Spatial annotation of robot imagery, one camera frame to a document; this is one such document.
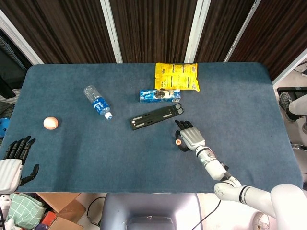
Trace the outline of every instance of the robotic arm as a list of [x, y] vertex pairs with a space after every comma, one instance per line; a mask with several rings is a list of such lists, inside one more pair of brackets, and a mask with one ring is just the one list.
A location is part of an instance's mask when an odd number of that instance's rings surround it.
[[0, 161], [0, 223], [4, 224], [11, 204], [9, 195], [15, 192], [18, 186], [33, 180], [38, 173], [39, 164], [36, 164], [29, 176], [25, 178], [21, 176], [29, 150], [35, 142], [35, 139], [30, 139], [31, 137], [27, 136], [14, 141], [9, 145], [3, 160]]
[[182, 151], [192, 150], [212, 179], [219, 181], [214, 186], [216, 196], [260, 210], [277, 219], [279, 230], [304, 229], [307, 199], [302, 190], [291, 184], [274, 187], [271, 193], [249, 185], [242, 186], [221, 164], [205, 139], [189, 121], [175, 121], [181, 131], [176, 131], [176, 144]]

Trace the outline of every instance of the small orange ball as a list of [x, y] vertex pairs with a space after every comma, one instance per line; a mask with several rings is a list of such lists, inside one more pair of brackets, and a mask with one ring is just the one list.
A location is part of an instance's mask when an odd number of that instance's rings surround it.
[[53, 130], [56, 129], [58, 125], [59, 125], [58, 120], [53, 116], [49, 116], [44, 120], [44, 127], [46, 129]]
[[176, 140], [176, 145], [181, 145], [181, 140], [180, 139]]

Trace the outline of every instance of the plastic bottle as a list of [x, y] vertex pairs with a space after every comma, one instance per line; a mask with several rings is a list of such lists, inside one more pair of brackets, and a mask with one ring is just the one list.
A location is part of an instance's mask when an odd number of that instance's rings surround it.
[[110, 106], [105, 99], [100, 95], [95, 86], [89, 85], [84, 89], [85, 96], [90, 100], [94, 109], [100, 114], [104, 115], [106, 119], [110, 120], [112, 114], [110, 113]]

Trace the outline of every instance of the cable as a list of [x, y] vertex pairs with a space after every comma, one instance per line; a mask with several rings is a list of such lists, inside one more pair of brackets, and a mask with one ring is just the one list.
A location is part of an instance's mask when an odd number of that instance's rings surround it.
[[219, 203], [217, 204], [217, 206], [215, 207], [215, 209], [214, 209], [211, 213], [209, 213], [207, 216], [205, 216], [205, 218], [202, 219], [197, 225], [195, 225], [195, 227], [192, 228], [192, 230], [194, 230], [200, 223], [202, 223], [209, 215], [211, 215], [213, 212], [215, 212], [215, 211], [217, 210], [217, 208], [219, 207], [221, 201], [222, 201], [222, 200], [220, 200]]
[[7, 107], [5, 110], [3, 110], [1, 113], [0, 113], [0, 115], [2, 115], [5, 111], [7, 111], [8, 109], [10, 109], [10, 108], [14, 108], [15, 107], [15, 105], [12, 103], [9, 107]]
[[0, 216], [1, 216], [1, 227], [2, 227], [2, 230], [5, 230], [4, 216], [3, 216], [1, 205], [0, 205]]
[[88, 206], [88, 208], [87, 208], [87, 212], [86, 212], [86, 217], [89, 219], [89, 221], [91, 222], [91, 224], [94, 224], [94, 225], [96, 225], [96, 226], [98, 226], [98, 227], [100, 227], [99, 225], [98, 225], [98, 223], [95, 223], [95, 222], [92, 222], [92, 219], [90, 218], [90, 216], [88, 215], [88, 212], [89, 212], [89, 210], [90, 210], [90, 207], [91, 207], [91, 205], [96, 201], [96, 200], [98, 200], [98, 199], [100, 199], [100, 198], [106, 198], [105, 196], [101, 196], [101, 197], [98, 197], [98, 198], [96, 198], [95, 200], [93, 200], [91, 203], [90, 203], [90, 205]]
[[[301, 64], [299, 64], [297, 67], [299, 67], [300, 65], [303, 65], [303, 64], [305, 64], [305, 63], [307, 63], [306, 61], [305, 62], [303, 62], [303, 63], [301, 63]], [[296, 72], [298, 72], [298, 73], [302, 73], [302, 72], [304, 72], [304, 71], [297, 71], [295, 68], [293, 69], [294, 71], [296, 71]]]

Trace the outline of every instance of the green fabric bag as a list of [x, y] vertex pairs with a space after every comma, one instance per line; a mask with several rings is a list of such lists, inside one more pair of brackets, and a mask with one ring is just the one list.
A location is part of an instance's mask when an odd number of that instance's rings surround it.
[[10, 195], [10, 199], [12, 203], [7, 220], [13, 219], [15, 225], [24, 229], [35, 228], [46, 210], [43, 203], [23, 193], [13, 193]]

